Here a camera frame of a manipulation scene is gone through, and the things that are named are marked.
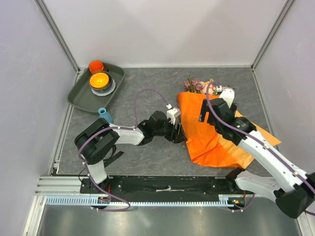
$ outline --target reflective metal surface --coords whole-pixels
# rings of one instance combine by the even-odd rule
[[[37,236],[301,236],[297,220],[256,198],[243,213],[216,207],[138,207],[96,212],[86,206],[45,206]]]

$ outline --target wall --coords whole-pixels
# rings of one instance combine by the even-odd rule
[[[80,66],[250,65],[285,0],[45,0]]]
[[[22,235],[75,72],[32,0],[0,8],[0,235]]]
[[[314,9],[314,0],[295,2],[256,69],[281,152],[309,173],[315,172]]]

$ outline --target gray tabletop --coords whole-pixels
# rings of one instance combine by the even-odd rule
[[[197,79],[214,79],[220,85],[236,88],[235,102],[238,111],[252,122],[268,130],[250,68],[129,68],[121,90],[107,107],[114,124],[135,124],[133,101],[144,88],[160,91],[173,106],[178,106],[177,94],[185,91],[183,83],[191,74]],[[137,114],[139,120],[148,119],[156,111],[166,112],[165,103],[158,94],[146,91],[139,95]],[[77,175],[82,163],[77,158],[75,137],[99,116],[74,109],[66,135],[58,174]],[[231,169],[209,168],[193,164],[185,143],[174,144],[163,137],[154,137],[144,146],[117,145],[124,154],[106,168],[109,175],[159,175],[159,176],[224,176]],[[270,176],[255,160],[247,168],[253,174]]]

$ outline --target orange fabric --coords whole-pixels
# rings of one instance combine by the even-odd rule
[[[198,121],[206,95],[182,92],[177,98],[181,109],[181,123],[187,137],[186,144],[193,163],[209,167],[246,168],[253,161],[251,155],[218,134],[214,126]],[[271,145],[280,143],[267,131],[257,125],[256,127]]]

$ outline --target tray rim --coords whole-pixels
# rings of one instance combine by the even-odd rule
[[[115,64],[111,64],[111,63],[107,63],[107,62],[103,62],[102,61],[102,63],[104,64],[104,65],[110,65],[110,66],[114,66],[114,67],[116,67],[116,68],[118,68],[118,69],[121,69],[122,71],[123,71],[123,76],[122,76],[122,79],[121,79],[121,82],[119,83],[119,84],[116,84],[116,89],[113,91],[113,93],[110,95],[111,97],[113,97],[115,94],[116,94],[116,92],[117,92],[117,90],[119,89],[119,87],[121,86],[121,84],[123,83],[123,81],[124,81],[124,79],[125,79],[125,70],[122,68],[122,67],[120,67],[120,66],[117,66],[117,65],[115,65]],[[85,111],[85,112],[89,112],[89,113],[92,113],[92,114],[98,114],[98,111],[92,111],[92,110],[87,110],[87,109],[84,109],[84,108],[82,108],[82,107],[80,107],[80,106],[78,106],[78,105],[75,105],[75,104],[73,104],[72,102],[70,102],[70,100],[69,100],[69,96],[70,96],[70,94],[72,93],[72,90],[74,89],[74,87],[76,86],[76,84],[82,79],[82,77],[83,77],[83,75],[84,75],[84,73],[86,73],[86,71],[88,70],[88,68],[86,67],[86,68],[84,68],[83,69],[83,73],[82,73],[82,75],[80,76],[80,78],[75,82],[75,84],[72,86],[72,88],[70,89],[70,91],[69,91],[69,93],[68,93],[68,95],[67,95],[67,102],[71,105],[71,106],[73,106],[73,107],[75,107],[75,108],[77,108],[77,109],[80,109],[81,111]]]

